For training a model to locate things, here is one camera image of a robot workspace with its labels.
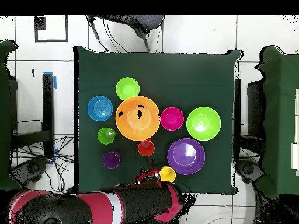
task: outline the orange bowl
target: orange bowl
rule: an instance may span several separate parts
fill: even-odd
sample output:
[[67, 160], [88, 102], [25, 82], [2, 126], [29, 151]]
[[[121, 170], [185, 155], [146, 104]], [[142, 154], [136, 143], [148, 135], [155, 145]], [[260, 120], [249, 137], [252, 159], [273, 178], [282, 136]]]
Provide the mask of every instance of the orange bowl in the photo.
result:
[[143, 141], [158, 130], [159, 114], [159, 109], [152, 100], [144, 96], [133, 96], [124, 100], [116, 110], [116, 126], [126, 138]]

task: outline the bowl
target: bowl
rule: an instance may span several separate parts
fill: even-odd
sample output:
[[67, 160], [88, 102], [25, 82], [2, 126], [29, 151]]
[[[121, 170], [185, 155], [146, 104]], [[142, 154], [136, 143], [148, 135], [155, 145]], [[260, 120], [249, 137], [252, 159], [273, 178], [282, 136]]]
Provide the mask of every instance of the bowl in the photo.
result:
[[170, 167], [179, 174], [197, 173], [204, 165], [204, 149], [196, 140], [182, 138], [169, 147], [167, 160]]
[[117, 129], [126, 138], [143, 141], [151, 138], [159, 128], [159, 109], [144, 96], [133, 96], [123, 101], [116, 110]]
[[95, 121], [105, 121], [110, 118], [113, 111], [111, 101], [104, 96], [95, 96], [87, 105], [89, 116]]
[[122, 78], [116, 85], [116, 94], [122, 100], [126, 100], [129, 97], [137, 96], [139, 94], [138, 82], [130, 77]]
[[186, 125], [191, 137], [200, 141], [208, 141], [219, 133], [221, 120], [214, 109], [198, 107], [189, 114]]
[[184, 115], [176, 107], [168, 107], [161, 114], [161, 125], [168, 131], [176, 131], [184, 123]]

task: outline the lime green bowl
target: lime green bowl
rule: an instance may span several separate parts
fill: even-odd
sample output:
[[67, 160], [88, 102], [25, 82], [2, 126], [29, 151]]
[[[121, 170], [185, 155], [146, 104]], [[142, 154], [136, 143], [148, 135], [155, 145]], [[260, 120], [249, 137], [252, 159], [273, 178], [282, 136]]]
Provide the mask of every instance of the lime green bowl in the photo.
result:
[[98, 132], [98, 140], [102, 144], [110, 144], [115, 139], [115, 131], [111, 128], [102, 128]]
[[139, 84], [133, 78], [122, 78], [116, 85], [116, 94], [122, 100], [126, 100], [132, 96], [139, 94]]
[[220, 116], [209, 107], [194, 109], [189, 114], [186, 124], [191, 137], [200, 141], [208, 141], [216, 137], [221, 128]]

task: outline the blue bowl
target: blue bowl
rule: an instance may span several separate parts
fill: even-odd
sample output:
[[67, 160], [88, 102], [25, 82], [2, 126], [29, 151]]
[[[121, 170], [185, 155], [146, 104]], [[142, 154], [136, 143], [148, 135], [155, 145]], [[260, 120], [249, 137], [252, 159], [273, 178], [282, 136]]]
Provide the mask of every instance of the blue bowl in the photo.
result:
[[87, 105], [89, 116], [95, 121], [105, 121], [112, 115], [111, 101], [104, 96], [95, 96]]

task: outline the office chair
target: office chair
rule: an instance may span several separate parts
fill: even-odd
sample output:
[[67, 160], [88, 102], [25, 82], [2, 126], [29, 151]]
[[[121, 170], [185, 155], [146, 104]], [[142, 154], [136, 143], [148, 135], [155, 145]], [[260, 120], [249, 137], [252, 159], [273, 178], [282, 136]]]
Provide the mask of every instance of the office chair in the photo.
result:
[[112, 22], [128, 25], [134, 29], [137, 36], [143, 39], [147, 51], [150, 52], [151, 50], [148, 46], [146, 35], [149, 34], [152, 29], [159, 27], [165, 16], [166, 15], [88, 15], [87, 18], [96, 39], [98, 39], [98, 34], [95, 31], [95, 18], [111, 20]]

